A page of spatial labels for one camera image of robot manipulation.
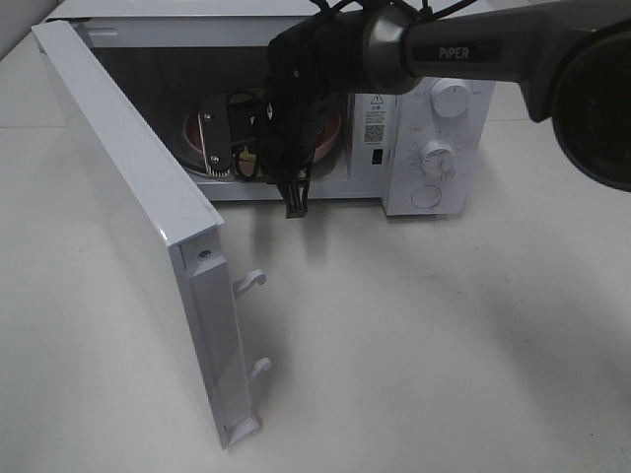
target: microwave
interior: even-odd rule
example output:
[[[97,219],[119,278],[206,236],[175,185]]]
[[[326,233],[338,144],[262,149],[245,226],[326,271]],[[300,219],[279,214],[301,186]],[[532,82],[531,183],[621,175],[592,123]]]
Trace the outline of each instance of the microwave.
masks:
[[[65,0],[34,27],[108,234],[222,447],[260,427],[249,386],[270,361],[246,362],[235,305],[265,274],[232,279],[212,202],[280,199],[252,164],[248,127],[266,45],[316,11],[308,0]],[[311,198],[381,199],[387,216],[460,212],[493,88],[425,78],[404,96],[340,97]]]

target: gray robot arm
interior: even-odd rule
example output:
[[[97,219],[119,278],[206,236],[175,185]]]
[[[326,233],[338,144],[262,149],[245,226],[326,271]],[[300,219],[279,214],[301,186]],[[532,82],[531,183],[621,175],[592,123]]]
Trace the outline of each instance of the gray robot arm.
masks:
[[[438,21],[402,1],[360,3],[363,10],[351,13],[322,5],[269,45],[272,76],[257,146],[288,217],[307,212],[315,139],[335,94],[403,94],[423,77],[519,83],[530,118],[552,117],[580,170],[631,191],[628,0],[567,0]]]

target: microwave door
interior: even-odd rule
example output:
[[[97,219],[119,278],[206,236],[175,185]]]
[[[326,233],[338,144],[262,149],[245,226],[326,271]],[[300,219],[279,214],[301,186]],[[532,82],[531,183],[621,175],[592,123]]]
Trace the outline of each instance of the microwave door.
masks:
[[[230,279],[221,216],[75,30],[58,21],[34,33],[107,234],[226,447],[258,428],[235,296],[264,275]]]

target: white knob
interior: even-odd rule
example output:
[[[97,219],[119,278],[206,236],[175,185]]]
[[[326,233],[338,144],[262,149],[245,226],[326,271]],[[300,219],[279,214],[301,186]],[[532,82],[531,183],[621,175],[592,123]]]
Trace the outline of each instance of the white knob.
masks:
[[[469,85],[461,79],[441,79],[432,88],[434,110],[444,118],[456,118],[465,113],[471,102]]]
[[[433,177],[451,178],[456,173],[456,153],[449,143],[430,141],[421,149],[421,170]]]
[[[422,210],[433,209],[441,203],[443,192],[435,185],[424,185],[412,194],[412,204]]]

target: white table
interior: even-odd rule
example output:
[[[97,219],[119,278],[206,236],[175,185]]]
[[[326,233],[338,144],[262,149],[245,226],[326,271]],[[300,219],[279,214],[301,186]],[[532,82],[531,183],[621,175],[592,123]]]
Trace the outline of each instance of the white table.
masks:
[[[228,451],[130,285],[31,38],[0,63],[0,471],[622,472],[631,196],[515,86],[455,218],[218,205],[261,432]]]

